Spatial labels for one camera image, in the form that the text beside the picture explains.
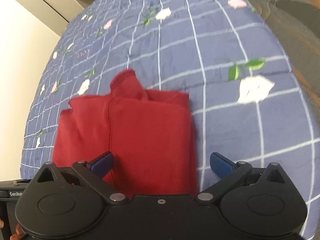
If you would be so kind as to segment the red knit shirt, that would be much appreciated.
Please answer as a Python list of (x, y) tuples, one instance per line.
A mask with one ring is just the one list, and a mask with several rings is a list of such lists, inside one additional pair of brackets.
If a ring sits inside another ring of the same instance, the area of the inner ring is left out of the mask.
[(105, 152), (114, 167), (104, 181), (121, 193), (197, 193), (189, 95), (145, 89), (135, 72), (114, 77), (106, 95), (72, 98), (61, 112), (53, 162), (67, 167)]

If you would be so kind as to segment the blue plaid floral quilt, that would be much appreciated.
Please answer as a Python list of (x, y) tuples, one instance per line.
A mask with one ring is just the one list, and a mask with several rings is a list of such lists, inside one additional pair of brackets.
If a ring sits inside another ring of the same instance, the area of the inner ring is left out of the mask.
[(132, 68), (146, 88), (189, 94), (199, 187), (217, 181), (209, 156), (255, 166), (278, 162), (308, 207), (302, 236), (319, 221), (319, 127), (293, 63), (248, 4), (228, 0), (95, 0), (66, 27), (41, 76), (24, 135), (20, 174), (53, 155), (57, 122), (84, 82), (106, 94)]

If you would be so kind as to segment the grey orange quilted bedspread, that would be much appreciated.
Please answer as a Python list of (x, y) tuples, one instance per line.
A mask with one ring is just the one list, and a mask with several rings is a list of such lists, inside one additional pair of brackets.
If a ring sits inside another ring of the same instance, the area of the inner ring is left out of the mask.
[(319, 0), (249, 0), (272, 29), (319, 113)]

